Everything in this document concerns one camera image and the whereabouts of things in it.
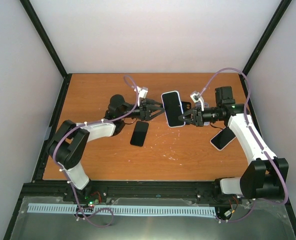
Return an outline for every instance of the white panel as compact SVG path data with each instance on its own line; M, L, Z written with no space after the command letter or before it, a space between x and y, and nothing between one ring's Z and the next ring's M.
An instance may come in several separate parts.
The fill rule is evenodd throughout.
M62 77L16 0L0 0L0 239L30 182Z
M242 69L280 0L32 0L69 73Z
M265 141L289 162L286 184L296 215L296 1L251 70L252 99Z

